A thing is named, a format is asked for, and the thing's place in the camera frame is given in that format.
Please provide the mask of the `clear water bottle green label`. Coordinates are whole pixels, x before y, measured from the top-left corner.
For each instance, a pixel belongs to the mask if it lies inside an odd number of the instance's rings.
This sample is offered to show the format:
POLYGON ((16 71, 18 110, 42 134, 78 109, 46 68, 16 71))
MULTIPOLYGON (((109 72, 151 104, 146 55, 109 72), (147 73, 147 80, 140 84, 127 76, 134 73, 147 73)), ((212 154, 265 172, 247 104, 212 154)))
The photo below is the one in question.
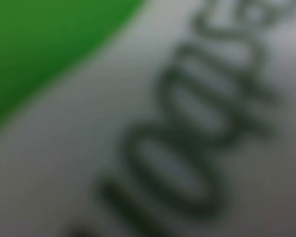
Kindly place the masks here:
POLYGON ((296 237, 296 0, 0 0, 0 237, 296 237))

